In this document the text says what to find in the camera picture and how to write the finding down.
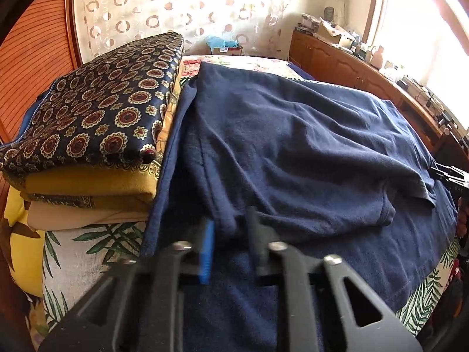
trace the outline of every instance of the white curtain with circle pattern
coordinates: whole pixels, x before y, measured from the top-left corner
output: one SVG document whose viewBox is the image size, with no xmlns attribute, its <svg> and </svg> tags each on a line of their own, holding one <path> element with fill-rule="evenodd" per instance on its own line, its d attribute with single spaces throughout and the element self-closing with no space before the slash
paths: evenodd
<svg viewBox="0 0 469 352">
<path fill-rule="evenodd" d="M 186 54 L 207 54 L 205 37 L 237 39 L 246 55 L 280 53 L 291 0 L 74 0 L 78 44 L 88 62 L 135 39 L 174 30 Z"/>
</svg>

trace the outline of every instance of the bed sheet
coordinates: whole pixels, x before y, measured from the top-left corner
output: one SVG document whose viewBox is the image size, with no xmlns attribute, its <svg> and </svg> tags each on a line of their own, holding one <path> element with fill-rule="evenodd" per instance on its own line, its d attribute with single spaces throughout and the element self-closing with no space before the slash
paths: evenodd
<svg viewBox="0 0 469 352">
<path fill-rule="evenodd" d="M 202 61 L 238 69 L 269 72 L 288 79 L 306 80 L 291 69 L 288 62 L 270 58 L 207 55 L 185 56 L 182 61 L 184 62 L 184 74 L 181 84 L 198 74 Z M 443 294 L 458 250 L 458 239 L 455 238 L 441 256 L 437 267 L 409 297 L 404 307 L 396 313 L 396 316 L 413 335 L 416 336 L 423 328 Z"/>
</svg>

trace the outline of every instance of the window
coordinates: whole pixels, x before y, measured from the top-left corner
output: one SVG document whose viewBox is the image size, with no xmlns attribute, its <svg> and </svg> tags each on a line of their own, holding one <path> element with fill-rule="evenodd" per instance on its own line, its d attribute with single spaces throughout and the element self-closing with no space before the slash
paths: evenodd
<svg viewBox="0 0 469 352">
<path fill-rule="evenodd" d="M 469 57 L 432 0 L 387 0 L 374 44 L 469 127 Z"/>
</svg>

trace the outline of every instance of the metal bolt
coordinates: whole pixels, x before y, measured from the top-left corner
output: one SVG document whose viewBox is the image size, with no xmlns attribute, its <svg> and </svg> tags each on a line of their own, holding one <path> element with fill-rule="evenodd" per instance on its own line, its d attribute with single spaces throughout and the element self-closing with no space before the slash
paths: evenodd
<svg viewBox="0 0 469 352">
<path fill-rule="evenodd" d="M 192 245 L 190 242 L 187 241 L 177 241 L 173 243 L 173 246 L 176 250 L 182 251 L 182 250 L 190 250 L 192 249 Z"/>
<path fill-rule="evenodd" d="M 342 258 L 339 257 L 337 254 L 329 254 L 324 257 L 324 262 L 328 265 L 334 266 L 342 263 Z"/>
<path fill-rule="evenodd" d="M 288 247 L 288 245 L 285 242 L 270 242 L 269 243 L 269 249 L 272 251 L 282 251 L 285 250 Z"/>
<path fill-rule="evenodd" d="M 129 258 L 122 258 L 121 261 L 124 265 L 132 265 L 133 263 L 137 263 L 136 260 L 131 260 Z"/>
</svg>

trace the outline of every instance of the orange slatted wardrobe door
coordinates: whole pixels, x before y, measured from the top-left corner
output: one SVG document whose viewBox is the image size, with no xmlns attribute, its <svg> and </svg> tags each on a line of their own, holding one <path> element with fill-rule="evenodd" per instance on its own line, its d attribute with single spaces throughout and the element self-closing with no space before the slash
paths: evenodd
<svg viewBox="0 0 469 352">
<path fill-rule="evenodd" d="M 72 70 L 65 0 L 34 0 L 0 46 L 0 121 L 10 138 L 37 96 Z"/>
</svg>

